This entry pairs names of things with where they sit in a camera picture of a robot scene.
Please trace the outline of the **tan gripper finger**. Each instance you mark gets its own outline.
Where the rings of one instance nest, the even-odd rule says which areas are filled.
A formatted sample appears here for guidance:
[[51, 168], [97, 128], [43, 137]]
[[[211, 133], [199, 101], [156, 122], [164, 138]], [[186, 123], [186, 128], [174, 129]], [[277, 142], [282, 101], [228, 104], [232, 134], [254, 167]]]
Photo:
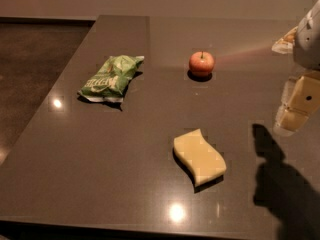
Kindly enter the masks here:
[[297, 29], [298, 27], [294, 27], [288, 31], [283, 37], [273, 44], [271, 50], [279, 54], [292, 54]]
[[298, 78], [289, 78], [284, 85], [274, 132], [284, 137], [293, 135], [319, 108], [320, 72], [307, 71]]

